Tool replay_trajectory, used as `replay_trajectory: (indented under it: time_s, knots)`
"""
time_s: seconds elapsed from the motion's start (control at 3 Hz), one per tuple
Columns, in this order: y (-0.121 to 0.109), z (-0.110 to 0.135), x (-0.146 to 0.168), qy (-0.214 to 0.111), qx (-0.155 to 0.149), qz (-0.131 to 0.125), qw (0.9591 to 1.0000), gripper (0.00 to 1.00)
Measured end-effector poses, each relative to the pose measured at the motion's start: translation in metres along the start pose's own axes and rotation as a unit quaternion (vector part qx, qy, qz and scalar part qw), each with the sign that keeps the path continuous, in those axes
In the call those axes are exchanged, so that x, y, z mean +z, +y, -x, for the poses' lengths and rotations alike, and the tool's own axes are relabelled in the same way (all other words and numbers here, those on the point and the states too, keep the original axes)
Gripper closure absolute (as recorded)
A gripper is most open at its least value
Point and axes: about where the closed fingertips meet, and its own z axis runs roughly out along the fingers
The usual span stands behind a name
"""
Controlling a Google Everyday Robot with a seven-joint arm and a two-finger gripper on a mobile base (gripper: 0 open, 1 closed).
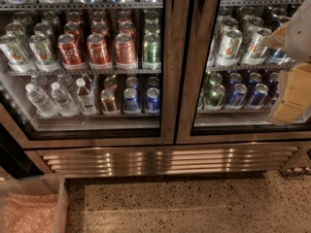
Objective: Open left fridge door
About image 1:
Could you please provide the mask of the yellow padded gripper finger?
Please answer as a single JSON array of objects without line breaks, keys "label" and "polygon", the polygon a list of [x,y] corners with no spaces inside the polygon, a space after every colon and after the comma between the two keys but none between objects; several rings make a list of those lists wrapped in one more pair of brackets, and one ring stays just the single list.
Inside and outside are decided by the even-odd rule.
[{"label": "yellow padded gripper finger", "polygon": [[298,63],[290,71],[281,71],[276,99],[268,121],[275,125],[291,124],[311,105],[311,64]]},{"label": "yellow padded gripper finger", "polygon": [[287,21],[283,25],[279,26],[272,32],[265,44],[271,49],[285,50],[287,48],[289,25],[290,23]]}]

